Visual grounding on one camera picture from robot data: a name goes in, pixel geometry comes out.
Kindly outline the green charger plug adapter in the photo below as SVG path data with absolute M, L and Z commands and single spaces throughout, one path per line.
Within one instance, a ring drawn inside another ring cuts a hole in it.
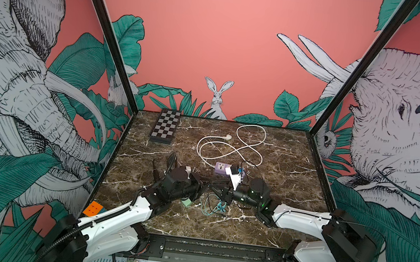
M 189 198 L 182 199 L 181 202 L 185 207 L 189 207 L 193 203 Z

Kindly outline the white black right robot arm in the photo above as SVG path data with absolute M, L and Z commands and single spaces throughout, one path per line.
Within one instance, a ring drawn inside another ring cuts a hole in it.
M 238 202 L 253 207 L 255 217 L 266 227 L 315 237 L 314 242 L 293 244 L 291 255 L 296 262 L 373 262 L 379 254 L 366 226 L 342 209 L 317 213 L 293 208 L 272 197 L 265 181 L 257 178 L 249 186 L 213 183 L 210 188 L 226 204 Z

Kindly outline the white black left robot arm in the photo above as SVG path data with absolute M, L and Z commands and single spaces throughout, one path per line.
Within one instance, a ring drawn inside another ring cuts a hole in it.
M 92 217 L 61 218 L 38 245 L 33 262 L 92 262 L 119 252 L 137 253 L 139 243 L 147 241 L 142 222 L 167 211 L 176 200 L 195 201 L 206 189 L 190 168 L 174 168 L 122 206 Z

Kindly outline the purple power strip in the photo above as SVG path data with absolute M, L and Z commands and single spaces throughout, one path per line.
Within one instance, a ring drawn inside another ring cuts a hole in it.
M 217 175 L 226 175 L 225 169 L 230 165 L 231 164 L 216 162 L 215 166 L 214 166 L 214 173 L 217 174 Z

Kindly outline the black white checkerboard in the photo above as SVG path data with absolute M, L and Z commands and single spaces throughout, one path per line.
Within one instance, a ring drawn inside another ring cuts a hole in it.
M 149 138 L 161 144 L 171 144 L 178 128 L 182 113 L 177 110 L 162 109 Z

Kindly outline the orange blue puzzle cube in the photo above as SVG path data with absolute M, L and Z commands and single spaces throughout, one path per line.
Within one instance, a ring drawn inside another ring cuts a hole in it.
M 90 205 L 88 205 L 84 211 L 83 211 L 83 215 L 87 216 L 87 217 L 94 217 L 96 215 L 98 215 L 99 213 L 104 212 L 104 206 L 99 204 L 96 201 L 93 201 L 90 203 Z

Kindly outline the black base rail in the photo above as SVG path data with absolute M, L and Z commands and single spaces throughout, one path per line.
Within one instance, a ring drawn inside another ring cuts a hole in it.
M 326 250 L 310 251 L 292 248 L 285 250 L 162 234 L 149 234 L 130 251 L 130 254 L 155 258 L 161 258 L 168 253 L 203 256 L 225 262 L 337 262 Z

